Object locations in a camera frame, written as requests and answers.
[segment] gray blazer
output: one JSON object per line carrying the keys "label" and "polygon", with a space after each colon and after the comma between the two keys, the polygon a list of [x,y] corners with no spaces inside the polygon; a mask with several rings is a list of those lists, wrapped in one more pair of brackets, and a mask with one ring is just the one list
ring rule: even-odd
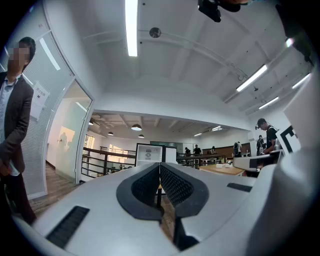
{"label": "gray blazer", "polygon": [[[6,75],[7,72],[0,73],[0,89]],[[5,141],[0,143],[0,158],[5,164],[12,160],[13,166],[20,173],[25,170],[21,142],[27,134],[33,95],[34,90],[21,76],[13,87],[5,110]]]}

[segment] person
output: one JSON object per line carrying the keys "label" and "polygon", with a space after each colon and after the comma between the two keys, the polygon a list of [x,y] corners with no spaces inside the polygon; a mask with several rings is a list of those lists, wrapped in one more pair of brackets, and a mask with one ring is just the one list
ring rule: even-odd
{"label": "person", "polygon": [[215,146],[213,146],[211,149],[211,155],[217,155]]}
{"label": "person", "polygon": [[34,90],[22,76],[33,59],[36,43],[22,38],[9,55],[7,72],[0,73],[0,193],[14,202],[17,211],[31,224],[36,216],[31,209],[22,173],[25,163],[21,148],[30,119]]}
{"label": "person", "polygon": [[258,128],[266,131],[266,149],[263,151],[264,154],[269,154],[274,150],[275,141],[277,138],[277,130],[269,125],[264,118],[260,118],[257,122]]}
{"label": "person", "polygon": [[191,156],[191,151],[190,151],[190,149],[187,148],[187,147],[185,147],[184,149],[185,149],[185,154],[184,154],[184,156],[185,156],[185,157],[190,157],[190,156]]}
{"label": "person", "polygon": [[264,139],[262,138],[262,135],[259,135],[259,139],[256,142],[256,155],[260,156],[261,153],[264,151]]}
{"label": "person", "polygon": [[240,158],[241,157],[241,148],[242,148],[242,145],[241,145],[241,143],[239,141],[234,143],[233,152],[234,152],[234,157],[235,158]]}
{"label": "person", "polygon": [[195,148],[193,149],[194,155],[200,155],[201,154],[201,148],[198,147],[198,145],[195,145]]}

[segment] fluorescent light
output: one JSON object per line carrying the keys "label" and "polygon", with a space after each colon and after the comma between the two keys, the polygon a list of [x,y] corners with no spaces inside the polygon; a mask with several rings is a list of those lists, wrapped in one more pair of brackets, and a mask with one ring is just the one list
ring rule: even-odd
{"label": "fluorescent light", "polygon": [[79,102],[76,102],[76,104],[77,104],[80,108],[82,108],[85,112],[87,112],[86,108],[85,108],[84,106],[82,106]]}
{"label": "fluorescent light", "polygon": [[218,128],[220,128],[220,127],[221,127],[221,126],[219,125],[219,126],[217,126],[216,128],[212,128],[212,131],[215,130],[215,129],[218,129]]}
{"label": "fluorescent light", "polygon": [[5,51],[6,55],[8,55],[8,56],[9,56],[9,53],[8,53],[7,48],[6,48],[6,47],[3,47],[3,48],[4,48],[4,51]]}
{"label": "fluorescent light", "polygon": [[275,102],[276,100],[278,100],[279,97],[275,97],[274,99],[270,100],[269,102],[267,102],[266,104],[262,105],[261,107],[259,107],[259,109],[263,109],[264,107],[270,105],[272,102]]}
{"label": "fluorescent light", "polygon": [[55,58],[52,56],[52,54],[51,54],[51,52],[50,52],[50,50],[49,50],[49,48],[48,48],[45,40],[44,40],[43,38],[41,38],[41,39],[39,40],[39,42],[40,42],[40,44],[42,45],[42,47],[43,47],[46,55],[48,56],[49,60],[51,61],[51,63],[52,63],[53,66],[55,67],[55,69],[56,69],[56,70],[60,70],[60,67],[59,67],[58,63],[56,62]]}
{"label": "fluorescent light", "polygon": [[254,80],[260,77],[267,70],[267,66],[263,65],[257,72],[250,76],[243,84],[241,84],[236,90],[241,92],[244,88],[250,85]]}
{"label": "fluorescent light", "polygon": [[293,43],[294,43],[294,41],[293,41],[291,38],[288,38],[288,39],[285,41],[286,47],[290,47]]}
{"label": "fluorescent light", "polygon": [[125,31],[128,54],[138,56],[138,0],[125,0]]}
{"label": "fluorescent light", "polygon": [[5,68],[4,68],[4,66],[2,66],[1,64],[0,64],[0,66],[1,66],[1,68],[3,69],[3,71],[6,71]]}
{"label": "fluorescent light", "polygon": [[24,73],[22,73],[22,76],[24,77],[25,80],[27,80],[30,84],[34,85],[28,77]]}
{"label": "fluorescent light", "polygon": [[310,73],[307,74],[304,78],[302,78],[299,82],[297,82],[294,86],[292,86],[292,89],[296,88],[298,85],[300,85],[304,80],[306,80],[310,76]]}

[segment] glass door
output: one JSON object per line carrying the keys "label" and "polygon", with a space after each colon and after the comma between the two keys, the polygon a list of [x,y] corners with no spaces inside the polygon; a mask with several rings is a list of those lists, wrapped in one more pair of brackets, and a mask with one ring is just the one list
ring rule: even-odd
{"label": "glass door", "polygon": [[77,148],[90,104],[91,99],[74,81],[56,112],[60,125],[55,127],[59,130],[55,171],[72,182],[76,181]]}

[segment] paper sign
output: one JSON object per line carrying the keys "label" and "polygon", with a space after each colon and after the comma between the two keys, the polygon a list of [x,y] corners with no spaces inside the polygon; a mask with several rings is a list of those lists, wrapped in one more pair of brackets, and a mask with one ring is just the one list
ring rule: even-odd
{"label": "paper sign", "polygon": [[286,155],[300,150],[301,145],[292,126],[278,131],[275,135]]}
{"label": "paper sign", "polygon": [[49,92],[44,89],[39,82],[33,87],[33,97],[31,102],[30,116],[39,119],[42,109],[45,107],[45,102],[49,96]]}
{"label": "paper sign", "polygon": [[49,92],[45,88],[43,88],[37,81],[35,83],[35,86],[33,87],[32,103],[37,102],[37,104],[44,106],[48,96]]}

